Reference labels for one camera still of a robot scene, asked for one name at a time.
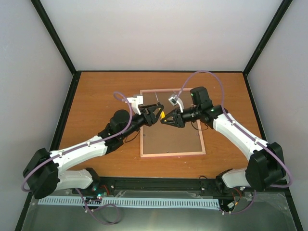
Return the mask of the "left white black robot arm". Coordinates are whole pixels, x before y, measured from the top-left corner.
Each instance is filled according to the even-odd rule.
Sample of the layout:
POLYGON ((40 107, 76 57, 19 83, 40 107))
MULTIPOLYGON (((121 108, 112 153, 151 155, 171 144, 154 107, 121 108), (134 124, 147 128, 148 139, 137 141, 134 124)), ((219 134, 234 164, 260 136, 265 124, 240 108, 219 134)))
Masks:
POLYGON ((35 199, 42 199, 54 191, 79 188, 96 193, 100 177, 93 168, 71 170, 73 166, 95 157, 109 154, 124 144, 124 139, 143 126, 152 126, 159 119, 164 106, 160 103, 142 106, 139 113, 130 115, 121 109, 114 113, 105 129, 87 141, 69 148, 35 152, 23 171, 24 182, 35 199))

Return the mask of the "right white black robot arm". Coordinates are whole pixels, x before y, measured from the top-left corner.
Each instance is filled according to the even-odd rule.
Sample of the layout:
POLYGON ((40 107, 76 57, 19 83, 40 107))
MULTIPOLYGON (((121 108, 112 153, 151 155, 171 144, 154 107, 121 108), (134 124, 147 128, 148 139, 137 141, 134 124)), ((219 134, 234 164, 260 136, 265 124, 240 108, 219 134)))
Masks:
POLYGON ((286 176, 282 147, 276 142, 268 143, 252 134, 222 105, 213 105, 205 87, 191 89, 190 95, 193 103, 189 108, 184 108, 178 95, 171 95, 168 100, 175 109, 166 114, 161 123, 183 128, 188 122, 200 120, 225 136, 248 160, 245 168, 220 173, 216 177, 217 186, 222 190, 250 187, 259 192, 270 186, 278 187, 277 182, 286 176))

